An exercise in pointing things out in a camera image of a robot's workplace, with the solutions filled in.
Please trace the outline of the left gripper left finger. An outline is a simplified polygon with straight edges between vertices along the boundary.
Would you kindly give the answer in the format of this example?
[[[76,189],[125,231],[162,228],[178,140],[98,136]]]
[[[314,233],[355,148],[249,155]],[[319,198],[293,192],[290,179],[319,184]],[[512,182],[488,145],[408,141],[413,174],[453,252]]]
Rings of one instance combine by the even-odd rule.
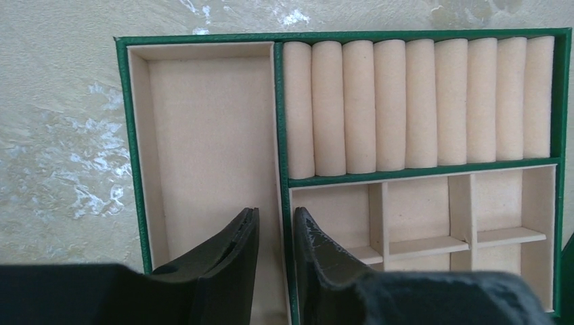
[[[2,324],[248,324],[259,212],[242,210],[186,254],[140,274],[121,264],[4,265]]]

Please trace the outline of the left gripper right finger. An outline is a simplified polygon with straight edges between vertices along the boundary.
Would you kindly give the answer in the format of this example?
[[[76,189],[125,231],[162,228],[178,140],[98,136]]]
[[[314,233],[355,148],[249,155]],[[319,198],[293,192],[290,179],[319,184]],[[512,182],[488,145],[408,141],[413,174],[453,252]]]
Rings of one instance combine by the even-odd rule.
[[[295,209],[302,324],[551,324],[539,299],[504,272],[379,272]]]

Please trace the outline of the green jewelry tray insert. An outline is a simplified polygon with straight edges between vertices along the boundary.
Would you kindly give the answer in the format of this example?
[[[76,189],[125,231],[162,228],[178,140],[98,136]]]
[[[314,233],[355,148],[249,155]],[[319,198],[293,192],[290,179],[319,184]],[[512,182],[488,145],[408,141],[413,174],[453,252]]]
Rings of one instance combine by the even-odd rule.
[[[249,324],[302,324],[294,212],[379,272],[504,272],[556,324],[572,30],[118,37],[143,267],[259,212]]]

